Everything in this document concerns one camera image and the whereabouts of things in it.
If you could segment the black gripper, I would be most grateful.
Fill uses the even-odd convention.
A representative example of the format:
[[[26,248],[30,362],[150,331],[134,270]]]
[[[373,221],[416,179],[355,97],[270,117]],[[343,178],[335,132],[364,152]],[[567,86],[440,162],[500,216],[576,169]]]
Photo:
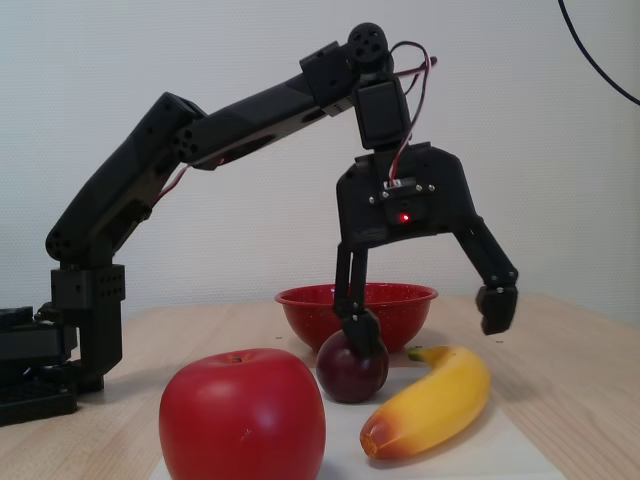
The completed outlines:
[[[375,248],[454,233],[483,286],[476,295],[485,335],[507,331],[518,301],[518,271],[476,211],[460,160],[428,142],[409,146],[388,181],[393,153],[355,159],[336,186],[341,243]]]

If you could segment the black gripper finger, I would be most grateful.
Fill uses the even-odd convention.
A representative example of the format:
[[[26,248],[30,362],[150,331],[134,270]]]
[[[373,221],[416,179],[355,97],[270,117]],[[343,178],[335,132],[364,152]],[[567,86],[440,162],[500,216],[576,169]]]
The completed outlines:
[[[366,306],[368,250],[337,247],[333,311],[340,320],[349,346],[361,358],[384,359],[378,318]]]

